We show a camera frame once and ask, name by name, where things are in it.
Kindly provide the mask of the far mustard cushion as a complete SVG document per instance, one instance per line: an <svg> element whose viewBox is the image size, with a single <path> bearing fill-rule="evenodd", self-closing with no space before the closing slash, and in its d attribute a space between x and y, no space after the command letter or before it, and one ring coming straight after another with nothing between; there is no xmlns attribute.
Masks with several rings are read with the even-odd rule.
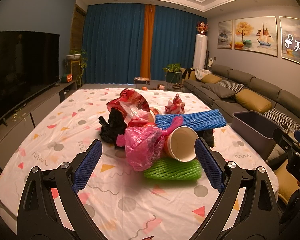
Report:
<svg viewBox="0 0 300 240"><path fill-rule="evenodd" d="M202 79L201 79L201 82L202 83L213 83L213 84L216 84L218 83L219 81L221 81L222 78L217 76L217 75L213 75L213 74L207 74L205 75Z"/></svg>

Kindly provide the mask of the blue foam net sleeve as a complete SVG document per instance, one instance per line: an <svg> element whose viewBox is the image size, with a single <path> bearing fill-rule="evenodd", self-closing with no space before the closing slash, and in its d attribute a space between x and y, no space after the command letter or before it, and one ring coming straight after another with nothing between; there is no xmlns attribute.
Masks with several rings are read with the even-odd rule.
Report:
<svg viewBox="0 0 300 240"><path fill-rule="evenodd" d="M182 116L183 126L190 127L194 131L220 128L227 124L223 115L217 109L189 114L157 115L155 124L161 129L167 129L176 116Z"/></svg>

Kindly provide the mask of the grey tv cabinet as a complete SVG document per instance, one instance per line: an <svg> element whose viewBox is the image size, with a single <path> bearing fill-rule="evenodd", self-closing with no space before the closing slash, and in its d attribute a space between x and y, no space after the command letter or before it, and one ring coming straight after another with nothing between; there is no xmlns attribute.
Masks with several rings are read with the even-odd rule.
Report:
<svg viewBox="0 0 300 240"><path fill-rule="evenodd" d="M22 103L0 124L0 171L33 129L76 90L75 81L57 83Z"/></svg>

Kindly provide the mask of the red foil wrapper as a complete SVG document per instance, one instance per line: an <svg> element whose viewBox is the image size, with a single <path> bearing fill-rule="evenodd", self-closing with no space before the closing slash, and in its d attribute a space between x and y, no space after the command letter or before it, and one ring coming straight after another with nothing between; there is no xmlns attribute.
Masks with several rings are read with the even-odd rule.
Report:
<svg viewBox="0 0 300 240"><path fill-rule="evenodd" d="M180 95L176 94L175 98L165 106L165 114L184 114L185 103L181 100Z"/></svg>

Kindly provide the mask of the pink plastic bag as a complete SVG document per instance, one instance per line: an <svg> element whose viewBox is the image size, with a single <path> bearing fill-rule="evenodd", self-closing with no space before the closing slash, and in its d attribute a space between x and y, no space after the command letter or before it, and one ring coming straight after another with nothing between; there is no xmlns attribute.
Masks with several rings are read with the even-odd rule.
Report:
<svg viewBox="0 0 300 240"><path fill-rule="evenodd" d="M127 127L123 134L117 136L116 144L125 148L127 162L134 171L144 171L160 158L165 137L182 124L183 117L177 115L166 129L153 125Z"/></svg>

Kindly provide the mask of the blue window curtains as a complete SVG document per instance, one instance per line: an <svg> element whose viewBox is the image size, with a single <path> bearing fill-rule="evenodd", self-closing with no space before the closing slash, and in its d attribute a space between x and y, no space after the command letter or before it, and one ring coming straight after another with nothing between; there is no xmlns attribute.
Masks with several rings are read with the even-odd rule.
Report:
<svg viewBox="0 0 300 240"><path fill-rule="evenodd" d="M145 4L90 5L83 30L88 62L86 83L133 83L140 76ZM196 26L207 19L189 12L155 5L151 79L164 80L168 64L191 68Z"/></svg>

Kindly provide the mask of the black plastic bag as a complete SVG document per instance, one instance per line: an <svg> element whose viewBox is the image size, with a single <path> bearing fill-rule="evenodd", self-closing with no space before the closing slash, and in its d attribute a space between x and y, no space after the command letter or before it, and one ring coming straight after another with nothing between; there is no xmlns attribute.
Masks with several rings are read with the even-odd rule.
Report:
<svg viewBox="0 0 300 240"><path fill-rule="evenodd" d="M108 122L106 122L104 117L99 117L99 123L101 125L100 137L104 142L113 144L115 148L120 148L117 145L118 135L123 135L127 124L124 121L122 113L115 108L111 108Z"/></svg>

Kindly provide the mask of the red flower decoration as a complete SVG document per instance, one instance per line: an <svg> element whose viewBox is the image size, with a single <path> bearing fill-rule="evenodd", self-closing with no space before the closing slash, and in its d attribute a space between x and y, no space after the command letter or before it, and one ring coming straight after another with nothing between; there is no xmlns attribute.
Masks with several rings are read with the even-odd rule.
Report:
<svg viewBox="0 0 300 240"><path fill-rule="evenodd" d="M205 22L198 22L196 29L197 29L198 33L200 33L202 35L206 35L208 32L209 26Z"/></svg>

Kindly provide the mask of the grey sofa cushion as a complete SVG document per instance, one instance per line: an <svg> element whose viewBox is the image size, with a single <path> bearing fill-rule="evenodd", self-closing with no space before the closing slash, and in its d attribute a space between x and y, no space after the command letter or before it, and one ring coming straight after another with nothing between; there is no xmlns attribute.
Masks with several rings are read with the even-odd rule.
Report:
<svg viewBox="0 0 300 240"><path fill-rule="evenodd" d="M208 89L209 91L216 94L221 99L233 98L235 96L235 92L223 86L214 83L204 83L202 87Z"/></svg>

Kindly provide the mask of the large mustard cushion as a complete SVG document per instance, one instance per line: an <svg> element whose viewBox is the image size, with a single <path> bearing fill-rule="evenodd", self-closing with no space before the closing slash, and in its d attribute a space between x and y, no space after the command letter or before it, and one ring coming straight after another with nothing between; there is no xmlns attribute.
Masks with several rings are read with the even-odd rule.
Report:
<svg viewBox="0 0 300 240"><path fill-rule="evenodd" d="M243 89L235 95L236 102L249 111L265 113L271 109L271 102L249 89Z"/></svg>

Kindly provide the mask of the dark coffee table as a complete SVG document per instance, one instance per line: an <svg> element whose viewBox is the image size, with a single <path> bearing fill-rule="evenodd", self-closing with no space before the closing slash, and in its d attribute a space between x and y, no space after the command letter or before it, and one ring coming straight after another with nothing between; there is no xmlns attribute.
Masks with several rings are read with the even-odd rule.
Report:
<svg viewBox="0 0 300 240"><path fill-rule="evenodd" d="M134 84L136 89L141 90L168 90L173 92L189 93L181 83L170 83L162 80L151 80L146 77L135 77Z"/></svg>

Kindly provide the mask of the red white plastic bag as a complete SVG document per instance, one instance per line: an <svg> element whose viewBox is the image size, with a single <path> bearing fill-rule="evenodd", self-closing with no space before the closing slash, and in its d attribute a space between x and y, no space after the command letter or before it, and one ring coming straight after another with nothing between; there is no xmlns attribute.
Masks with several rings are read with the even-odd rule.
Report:
<svg viewBox="0 0 300 240"><path fill-rule="evenodd" d="M120 111L128 127L143 127L148 123L154 123L147 100L133 89L122 90L120 96L108 102L106 106L108 111L112 108Z"/></svg>

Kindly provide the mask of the white cloth on sofa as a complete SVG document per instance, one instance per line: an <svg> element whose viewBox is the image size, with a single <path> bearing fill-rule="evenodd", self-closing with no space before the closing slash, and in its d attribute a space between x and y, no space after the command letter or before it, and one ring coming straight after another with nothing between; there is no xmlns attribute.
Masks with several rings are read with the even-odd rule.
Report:
<svg viewBox="0 0 300 240"><path fill-rule="evenodd" d="M205 76L211 74L211 72L207 69L195 69L194 70L195 76L197 80L202 80Z"/></svg>

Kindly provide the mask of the white orange paper cup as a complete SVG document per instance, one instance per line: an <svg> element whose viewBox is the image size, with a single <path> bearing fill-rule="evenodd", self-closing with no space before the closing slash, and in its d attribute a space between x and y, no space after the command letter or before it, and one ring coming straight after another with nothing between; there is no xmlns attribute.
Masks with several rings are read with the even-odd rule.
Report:
<svg viewBox="0 0 300 240"><path fill-rule="evenodd" d="M197 133L190 127L178 127L167 137L164 151L179 162L192 161L196 157L194 145L197 139Z"/></svg>

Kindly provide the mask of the green foam net sleeve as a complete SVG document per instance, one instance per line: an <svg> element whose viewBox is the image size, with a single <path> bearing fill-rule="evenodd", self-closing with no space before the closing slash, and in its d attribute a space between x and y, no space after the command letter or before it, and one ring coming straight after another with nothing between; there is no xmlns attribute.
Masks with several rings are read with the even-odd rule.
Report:
<svg viewBox="0 0 300 240"><path fill-rule="evenodd" d="M202 166L196 159L183 163L171 158L162 158L156 160L143 175L154 180L198 180L202 177Z"/></svg>

